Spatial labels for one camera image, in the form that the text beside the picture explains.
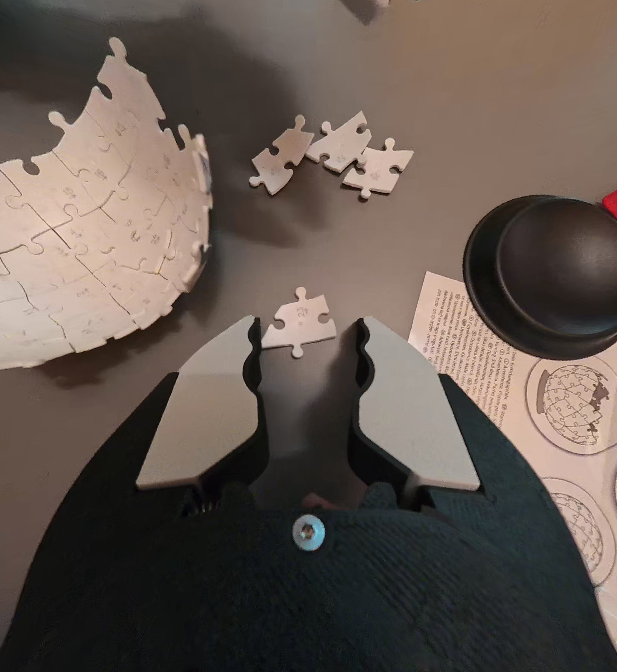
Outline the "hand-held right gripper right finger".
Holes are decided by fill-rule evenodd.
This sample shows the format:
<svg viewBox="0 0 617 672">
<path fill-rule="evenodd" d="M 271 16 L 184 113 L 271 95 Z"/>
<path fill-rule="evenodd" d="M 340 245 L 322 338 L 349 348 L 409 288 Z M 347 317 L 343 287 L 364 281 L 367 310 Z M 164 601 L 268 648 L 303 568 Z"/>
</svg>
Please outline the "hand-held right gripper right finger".
<svg viewBox="0 0 617 672">
<path fill-rule="evenodd" d="M 347 459 L 365 484 L 388 483 L 401 505 L 421 488 L 481 486 L 435 368 L 373 316 L 356 323 L 356 391 Z"/>
</svg>

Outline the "printed puzzle instruction leaflet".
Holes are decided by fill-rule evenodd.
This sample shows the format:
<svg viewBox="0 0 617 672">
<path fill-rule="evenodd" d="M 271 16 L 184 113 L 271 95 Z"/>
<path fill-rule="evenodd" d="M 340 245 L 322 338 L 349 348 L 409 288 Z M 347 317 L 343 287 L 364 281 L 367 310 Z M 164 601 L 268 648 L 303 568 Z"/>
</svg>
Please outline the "printed puzzle instruction leaflet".
<svg viewBox="0 0 617 672">
<path fill-rule="evenodd" d="M 517 447 L 555 500 L 617 622 L 617 344 L 556 361 L 520 352 L 477 315 L 462 282 L 427 272 L 409 343 Z"/>
</svg>

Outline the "partly built white puzzle ball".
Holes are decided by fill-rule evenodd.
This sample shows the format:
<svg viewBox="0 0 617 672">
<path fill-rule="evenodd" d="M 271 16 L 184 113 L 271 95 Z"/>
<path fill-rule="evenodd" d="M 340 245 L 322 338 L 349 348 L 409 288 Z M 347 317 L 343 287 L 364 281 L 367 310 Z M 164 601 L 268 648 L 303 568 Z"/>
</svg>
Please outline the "partly built white puzzle ball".
<svg viewBox="0 0 617 672">
<path fill-rule="evenodd" d="M 206 263 L 211 166 L 203 135 L 161 129 L 147 76 L 110 39 L 57 145 L 0 164 L 0 370 L 42 365 L 146 329 Z"/>
</svg>

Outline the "black dome puzzle stand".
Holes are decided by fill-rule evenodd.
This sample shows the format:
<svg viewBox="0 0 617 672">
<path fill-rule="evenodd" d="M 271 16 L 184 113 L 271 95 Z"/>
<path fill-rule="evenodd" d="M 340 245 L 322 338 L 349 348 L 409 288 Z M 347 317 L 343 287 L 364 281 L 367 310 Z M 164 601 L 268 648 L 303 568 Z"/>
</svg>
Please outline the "black dome puzzle stand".
<svg viewBox="0 0 617 672">
<path fill-rule="evenodd" d="M 568 361 L 617 342 L 617 219 L 602 205 L 531 195 L 486 214 L 464 248 L 472 306 L 528 355 Z"/>
</svg>

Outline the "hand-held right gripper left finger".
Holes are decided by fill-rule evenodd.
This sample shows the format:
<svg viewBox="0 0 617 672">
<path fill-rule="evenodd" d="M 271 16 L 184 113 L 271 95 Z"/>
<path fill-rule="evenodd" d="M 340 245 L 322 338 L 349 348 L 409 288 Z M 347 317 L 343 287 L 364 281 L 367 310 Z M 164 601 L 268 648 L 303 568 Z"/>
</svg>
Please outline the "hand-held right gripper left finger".
<svg viewBox="0 0 617 672">
<path fill-rule="evenodd" d="M 261 323 L 245 316 L 180 367 L 141 466 L 140 490 L 251 484 L 269 463 Z"/>
</svg>

